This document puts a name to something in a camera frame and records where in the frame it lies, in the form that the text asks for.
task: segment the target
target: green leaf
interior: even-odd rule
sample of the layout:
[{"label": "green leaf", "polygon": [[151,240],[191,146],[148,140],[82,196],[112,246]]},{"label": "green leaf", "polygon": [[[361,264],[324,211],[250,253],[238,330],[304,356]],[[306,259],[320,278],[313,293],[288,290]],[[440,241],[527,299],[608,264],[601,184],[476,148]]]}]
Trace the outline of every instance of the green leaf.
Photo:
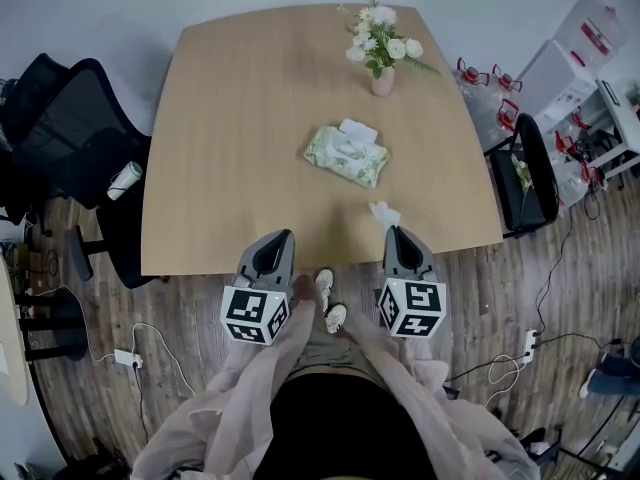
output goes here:
[{"label": "green leaf", "polygon": [[440,76],[440,71],[438,71],[433,66],[430,66],[429,64],[425,64],[421,60],[414,59],[413,57],[409,57],[408,55],[405,55],[404,61],[410,64],[411,66],[413,66],[414,68],[424,71],[425,73],[428,73],[430,75]]}]

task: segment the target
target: white power strip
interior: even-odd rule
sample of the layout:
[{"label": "white power strip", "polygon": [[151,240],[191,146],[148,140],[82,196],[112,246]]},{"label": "white power strip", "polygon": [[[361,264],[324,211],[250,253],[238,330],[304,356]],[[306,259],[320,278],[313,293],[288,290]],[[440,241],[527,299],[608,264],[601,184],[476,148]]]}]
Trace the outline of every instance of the white power strip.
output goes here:
[{"label": "white power strip", "polygon": [[117,363],[131,366],[132,368],[135,363],[138,370],[142,368],[143,361],[140,354],[132,354],[131,352],[127,352],[126,350],[119,349],[115,349],[113,352]]},{"label": "white power strip", "polygon": [[522,364],[529,364],[533,361],[534,345],[536,344],[536,331],[529,329],[524,335],[524,351],[522,352]]}]

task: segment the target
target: shoe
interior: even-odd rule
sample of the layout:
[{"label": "shoe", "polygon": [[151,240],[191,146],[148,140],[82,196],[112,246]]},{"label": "shoe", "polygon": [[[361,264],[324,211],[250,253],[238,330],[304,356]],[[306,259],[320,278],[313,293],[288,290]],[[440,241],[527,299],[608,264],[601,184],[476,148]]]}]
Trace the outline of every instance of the shoe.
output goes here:
[{"label": "shoe", "polygon": [[582,385],[582,387],[580,388],[580,392],[578,393],[578,396],[580,398],[587,398],[587,395],[589,394],[589,381],[591,381],[591,377],[593,377],[593,374],[596,373],[596,371],[597,370],[594,368],[589,372],[589,376],[587,377],[587,382],[585,382]]},{"label": "shoe", "polygon": [[331,288],[333,288],[333,272],[328,268],[323,268],[316,276],[316,287],[322,296],[322,314],[326,315],[329,308],[329,295]]},{"label": "shoe", "polygon": [[327,313],[325,321],[327,322],[327,331],[329,334],[335,334],[340,330],[342,324],[347,319],[347,308],[343,304],[336,304]]}]

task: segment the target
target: black shirt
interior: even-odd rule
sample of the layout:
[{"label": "black shirt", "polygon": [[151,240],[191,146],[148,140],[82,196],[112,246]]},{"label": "black shirt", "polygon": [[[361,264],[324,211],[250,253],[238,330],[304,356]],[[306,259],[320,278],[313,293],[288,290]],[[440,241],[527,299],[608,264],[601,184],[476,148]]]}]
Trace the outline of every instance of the black shirt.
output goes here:
[{"label": "black shirt", "polygon": [[286,382],[271,404],[271,421],[274,437],[255,480],[436,480],[407,411],[361,377],[312,373]]}]

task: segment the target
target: flower vase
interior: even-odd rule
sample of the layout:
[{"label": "flower vase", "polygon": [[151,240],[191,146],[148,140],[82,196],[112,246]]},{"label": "flower vase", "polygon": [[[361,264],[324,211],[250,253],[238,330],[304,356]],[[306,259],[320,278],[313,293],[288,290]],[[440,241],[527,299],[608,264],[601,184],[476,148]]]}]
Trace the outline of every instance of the flower vase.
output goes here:
[{"label": "flower vase", "polygon": [[395,74],[396,70],[391,66],[382,68],[380,78],[375,78],[371,73],[371,92],[376,96],[387,96],[393,89]]}]

